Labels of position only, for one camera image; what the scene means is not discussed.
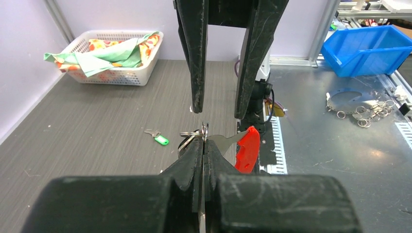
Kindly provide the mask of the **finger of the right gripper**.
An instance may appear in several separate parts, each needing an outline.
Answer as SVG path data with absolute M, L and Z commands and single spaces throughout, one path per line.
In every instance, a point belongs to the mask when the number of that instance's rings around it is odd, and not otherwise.
M 203 111 L 208 26 L 207 0 L 175 0 L 178 34 L 190 72 L 193 112 Z
M 287 0 L 251 0 L 240 53 L 234 117 L 245 117 L 259 67 L 268 53 Z

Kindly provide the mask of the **key with black tag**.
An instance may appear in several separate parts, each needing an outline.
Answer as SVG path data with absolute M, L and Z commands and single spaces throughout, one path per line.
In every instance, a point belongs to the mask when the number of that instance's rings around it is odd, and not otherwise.
M 193 132 L 182 132 L 180 133 L 180 136 L 184 139 L 178 146 L 178 158 L 181 158 L 184 155 L 185 151 L 187 150 L 187 147 L 195 138 L 204 138 L 204 130 L 197 129 Z

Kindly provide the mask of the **red handled metal keyring holder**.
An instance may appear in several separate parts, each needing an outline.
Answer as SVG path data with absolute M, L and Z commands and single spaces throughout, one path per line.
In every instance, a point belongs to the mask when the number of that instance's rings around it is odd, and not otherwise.
M 254 126 L 250 126 L 247 130 L 231 137 L 216 134 L 207 136 L 206 139 L 215 143 L 222 156 L 226 154 L 232 144 L 236 144 L 239 151 L 235 156 L 234 167 L 244 174 L 249 174 L 254 170 L 260 148 L 260 134 Z

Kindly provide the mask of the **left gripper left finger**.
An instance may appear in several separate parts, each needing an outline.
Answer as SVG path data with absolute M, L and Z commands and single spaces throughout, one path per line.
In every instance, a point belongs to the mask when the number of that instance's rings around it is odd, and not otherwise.
M 204 142 L 192 140 L 157 175 L 65 176 L 51 180 L 24 233 L 198 233 Z

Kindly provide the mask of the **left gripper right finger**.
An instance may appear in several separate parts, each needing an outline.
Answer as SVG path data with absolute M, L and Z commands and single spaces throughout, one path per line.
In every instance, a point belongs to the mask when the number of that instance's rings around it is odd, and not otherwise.
M 360 233 L 343 185 L 324 175 L 242 174 L 204 147 L 208 233 Z

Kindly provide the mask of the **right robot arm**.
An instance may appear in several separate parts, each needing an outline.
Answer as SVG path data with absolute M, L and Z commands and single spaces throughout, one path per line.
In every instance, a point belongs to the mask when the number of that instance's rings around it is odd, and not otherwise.
M 273 96 L 269 50 L 286 0 L 175 0 L 178 34 L 190 72 L 192 107 L 203 110 L 207 29 L 210 25 L 246 30 L 238 65 L 234 117 L 242 129 L 265 132 L 263 102 Z

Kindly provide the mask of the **key with green tag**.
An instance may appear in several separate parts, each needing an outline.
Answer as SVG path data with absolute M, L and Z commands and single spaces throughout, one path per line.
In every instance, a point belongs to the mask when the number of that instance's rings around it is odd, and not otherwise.
M 147 133 L 147 134 L 150 134 L 152 136 L 152 138 L 157 143 L 159 143 L 163 146 L 168 145 L 168 143 L 169 143 L 169 140 L 167 138 L 165 138 L 164 136 L 162 136 L 160 131 L 146 129 L 144 132 Z

